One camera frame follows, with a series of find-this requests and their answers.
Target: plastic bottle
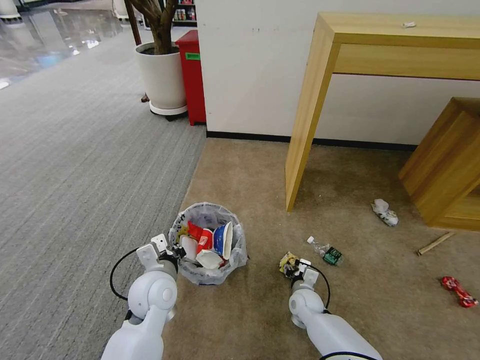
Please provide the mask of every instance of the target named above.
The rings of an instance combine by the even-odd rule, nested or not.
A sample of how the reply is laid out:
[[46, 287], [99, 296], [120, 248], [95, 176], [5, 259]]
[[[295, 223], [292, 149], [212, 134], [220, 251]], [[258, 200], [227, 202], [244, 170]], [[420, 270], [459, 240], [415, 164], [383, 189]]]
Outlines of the plastic bottle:
[[326, 263], [330, 265], [340, 265], [343, 262], [344, 258], [342, 257], [342, 253], [333, 246], [330, 246], [330, 244], [320, 244], [315, 241], [313, 236], [310, 236], [306, 242], [313, 246], [315, 252], [319, 254]]

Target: tree trunk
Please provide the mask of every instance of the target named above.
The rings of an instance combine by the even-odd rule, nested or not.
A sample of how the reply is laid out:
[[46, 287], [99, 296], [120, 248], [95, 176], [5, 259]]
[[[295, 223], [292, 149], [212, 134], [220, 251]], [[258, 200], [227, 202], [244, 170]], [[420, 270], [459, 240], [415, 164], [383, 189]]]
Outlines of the tree trunk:
[[163, 0], [130, 0], [150, 23], [155, 55], [167, 55], [172, 53], [171, 29], [177, 0], [166, 0], [165, 6], [157, 1]]
[[155, 55], [167, 55], [172, 53], [172, 34], [170, 27], [165, 29], [165, 24], [158, 18], [155, 23], [150, 23], [153, 42], [155, 43]]

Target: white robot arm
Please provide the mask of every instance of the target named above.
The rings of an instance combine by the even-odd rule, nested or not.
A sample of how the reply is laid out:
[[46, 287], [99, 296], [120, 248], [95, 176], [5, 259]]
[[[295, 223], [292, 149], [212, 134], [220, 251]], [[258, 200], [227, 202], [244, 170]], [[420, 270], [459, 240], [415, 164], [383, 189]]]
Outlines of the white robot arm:
[[292, 294], [288, 302], [292, 322], [306, 329], [310, 341], [322, 354], [322, 359], [382, 360], [377, 350], [348, 322], [325, 309], [322, 299], [314, 291], [319, 273], [310, 265], [309, 261], [301, 259], [299, 273], [292, 282]]
[[[162, 331], [175, 315], [178, 257], [182, 248], [167, 249], [163, 234], [136, 250], [145, 273], [128, 291], [129, 311], [106, 344], [101, 360], [162, 360]], [[382, 360], [380, 354], [344, 319], [329, 313], [314, 291], [319, 273], [301, 260], [288, 302], [291, 320], [306, 329], [321, 359]]]
[[163, 234], [139, 247], [145, 273], [128, 291], [128, 314], [106, 344], [101, 360], [161, 360], [162, 331], [175, 315], [177, 259]]

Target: green bottle label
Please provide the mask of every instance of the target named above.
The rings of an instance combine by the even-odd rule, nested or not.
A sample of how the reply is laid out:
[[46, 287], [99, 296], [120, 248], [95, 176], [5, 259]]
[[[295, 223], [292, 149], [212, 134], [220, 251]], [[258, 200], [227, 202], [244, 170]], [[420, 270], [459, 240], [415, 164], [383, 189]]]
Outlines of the green bottle label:
[[342, 253], [333, 246], [331, 246], [325, 253], [325, 255], [323, 255], [323, 260], [325, 260], [330, 265], [335, 265], [341, 257]]

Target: white plant pot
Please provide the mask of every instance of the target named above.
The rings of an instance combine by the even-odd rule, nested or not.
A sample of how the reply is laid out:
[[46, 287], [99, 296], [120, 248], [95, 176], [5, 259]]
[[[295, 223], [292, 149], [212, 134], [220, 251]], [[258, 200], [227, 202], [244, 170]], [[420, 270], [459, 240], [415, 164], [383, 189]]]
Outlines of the white plant pot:
[[0, 0], [0, 19], [15, 18], [20, 18], [20, 14], [14, 2], [12, 0]]
[[150, 110], [159, 115], [184, 113], [187, 111], [187, 97], [180, 53], [142, 54], [144, 50], [153, 46], [153, 42], [148, 42], [135, 48], [145, 92], [150, 99]]

